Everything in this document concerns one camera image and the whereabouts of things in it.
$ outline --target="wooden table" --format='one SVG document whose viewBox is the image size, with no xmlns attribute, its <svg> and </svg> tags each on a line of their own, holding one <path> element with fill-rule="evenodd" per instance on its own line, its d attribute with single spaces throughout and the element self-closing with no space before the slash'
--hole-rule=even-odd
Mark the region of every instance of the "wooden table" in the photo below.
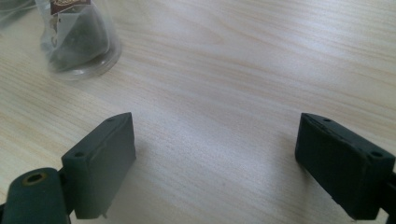
<svg viewBox="0 0 396 224">
<path fill-rule="evenodd" d="M 137 161 L 109 220 L 73 223 L 352 221 L 295 161 L 299 119 L 334 119 L 396 154 L 395 2 L 110 2 L 123 52 L 100 77 L 49 76 L 36 10 L 0 30 L 1 202 L 14 178 L 61 168 L 131 111 Z"/>
</svg>

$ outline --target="mounting hole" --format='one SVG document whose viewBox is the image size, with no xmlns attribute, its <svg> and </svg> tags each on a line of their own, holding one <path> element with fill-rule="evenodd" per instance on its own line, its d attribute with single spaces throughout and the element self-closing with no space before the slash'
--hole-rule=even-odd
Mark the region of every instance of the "mounting hole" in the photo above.
<svg viewBox="0 0 396 224">
<path fill-rule="evenodd" d="M 379 152 L 371 152 L 373 156 L 375 157 L 382 157 L 382 154 Z"/>
<path fill-rule="evenodd" d="M 47 177 L 46 173 L 35 173 L 32 175 L 28 175 L 23 179 L 22 184 L 24 186 L 32 186 L 32 185 L 40 183 L 46 177 Z"/>
<path fill-rule="evenodd" d="M 78 152 L 75 154 L 75 157 L 83 157 L 85 154 L 83 152 Z"/>
</svg>

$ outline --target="table surface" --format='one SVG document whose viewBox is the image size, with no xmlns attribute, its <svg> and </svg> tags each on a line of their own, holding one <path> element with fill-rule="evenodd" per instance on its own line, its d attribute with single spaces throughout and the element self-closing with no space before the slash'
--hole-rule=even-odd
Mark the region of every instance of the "table surface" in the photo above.
<svg viewBox="0 0 396 224">
<path fill-rule="evenodd" d="M 49 76 L 35 9 L 1 28 L 1 202 L 130 111 L 137 161 L 109 219 L 74 223 L 353 221 L 295 161 L 299 120 L 334 119 L 396 154 L 396 2 L 116 2 L 123 50 L 100 77 Z"/>
</svg>

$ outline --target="black mount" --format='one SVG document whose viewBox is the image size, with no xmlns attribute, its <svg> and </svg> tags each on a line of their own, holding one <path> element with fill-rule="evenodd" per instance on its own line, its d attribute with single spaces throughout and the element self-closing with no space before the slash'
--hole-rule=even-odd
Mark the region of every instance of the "black mount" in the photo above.
<svg viewBox="0 0 396 224">
<path fill-rule="evenodd" d="M 295 156 L 356 220 L 374 220 L 379 209 L 396 223 L 395 157 L 349 129 L 318 115 L 302 114 Z"/>
<path fill-rule="evenodd" d="M 131 113 L 105 120 L 62 156 L 64 167 L 33 170 L 15 179 L 1 224 L 69 224 L 106 216 L 123 178 L 136 159 Z"/>
</svg>

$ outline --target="wood grain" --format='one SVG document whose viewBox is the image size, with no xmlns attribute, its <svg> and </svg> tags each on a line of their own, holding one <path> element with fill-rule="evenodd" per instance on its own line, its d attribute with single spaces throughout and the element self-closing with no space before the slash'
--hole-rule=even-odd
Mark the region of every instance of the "wood grain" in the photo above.
<svg viewBox="0 0 396 224">
<path fill-rule="evenodd" d="M 105 75 L 49 76 L 31 10 L 0 30 L 0 201 L 18 175 L 131 111 L 137 161 L 109 220 L 350 223 L 294 159 L 302 112 L 396 154 L 396 3 L 119 0 Z M 378 220 L 385 223 L 381 211 Z"/>
</svg>

